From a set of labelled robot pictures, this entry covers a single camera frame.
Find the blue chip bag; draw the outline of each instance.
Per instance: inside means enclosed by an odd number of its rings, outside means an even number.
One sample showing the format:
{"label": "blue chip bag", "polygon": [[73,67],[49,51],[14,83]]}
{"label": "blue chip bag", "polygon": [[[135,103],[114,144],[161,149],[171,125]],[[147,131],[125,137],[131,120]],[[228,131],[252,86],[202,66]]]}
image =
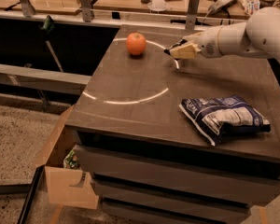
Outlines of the blue chip bag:
{"label": "blue chip bag", "polygon": [[183,99],[180,109],[215,146],[224,133],[269,132],[270,122],[243,98]]}

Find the gray tabletop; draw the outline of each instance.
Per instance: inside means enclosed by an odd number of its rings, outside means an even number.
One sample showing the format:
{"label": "gray tabletop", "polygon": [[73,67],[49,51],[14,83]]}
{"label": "gray tabletop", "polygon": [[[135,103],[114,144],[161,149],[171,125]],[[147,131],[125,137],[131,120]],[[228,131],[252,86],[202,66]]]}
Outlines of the gray tabletop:
{"label": "gray tabletop", "polygon": [[[125,37],[147,38],[141,57],[132,57]],[[66,126],[79,131],[198,148],[280,162],[280,88],[266,60],[225,56],[179,61],[163,53],[185,30],[123,26],[75,105]],[[184,98],[237,94],[271,123],[269,133],[226,136],[211,147],[181,112]]]}

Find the floor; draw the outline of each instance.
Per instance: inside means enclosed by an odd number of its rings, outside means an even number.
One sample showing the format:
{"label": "floor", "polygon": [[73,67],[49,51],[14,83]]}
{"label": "floor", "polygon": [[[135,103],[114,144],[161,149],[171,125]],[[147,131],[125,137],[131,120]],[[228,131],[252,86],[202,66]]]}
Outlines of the floor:
{"label": "floor", "polygon": [[[0,185],[30,183],[35,159],[58,117],[69,105],[52,104],[42,111],[39,100],[0,94]],[[0,223],[17,223],[25,195],[0,195]],[[280,195],[265,207],[253,206],[241,224],[280,224]],[[48,201],[42,180],[26,223],[140,224],[98,210],[67,207]]]}

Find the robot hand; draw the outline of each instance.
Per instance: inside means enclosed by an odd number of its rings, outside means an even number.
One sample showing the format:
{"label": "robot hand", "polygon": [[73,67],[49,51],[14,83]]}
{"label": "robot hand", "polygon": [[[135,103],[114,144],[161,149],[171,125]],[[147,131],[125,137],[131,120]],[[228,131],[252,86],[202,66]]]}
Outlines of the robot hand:
{"label": "robot hand", "polygon": [[280,9],[266,7],[247,22],[214,26],[183,37],[165,50],[175,59],[238,55],[251,58],[275,58],[280,63]]}

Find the metal post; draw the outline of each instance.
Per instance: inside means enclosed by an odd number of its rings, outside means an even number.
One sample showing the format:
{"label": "metal post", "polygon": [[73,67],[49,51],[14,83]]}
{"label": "metal post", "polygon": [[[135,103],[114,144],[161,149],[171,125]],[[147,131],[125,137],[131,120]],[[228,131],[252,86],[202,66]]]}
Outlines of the metal post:
{"label": "metal post", "polygon": [[186,18],[186,29],[193,31],[195,28],[195,22],[197,17],[199,0],[189,0],[187,18]]}
{"label": "metal post", "polygon": [[82,6],[83,20],[86,22],[89,22],[93,18],[93,13],[91,11],[91,9],[92,9],[91,0],[80,0],[80,1],[81,1],[81,6]]}
{"label": "metal post", "polygon": [[21,10],[24,16],[31,17],[35,14],[35,8],[31,5],[29,0],[20,0]]}

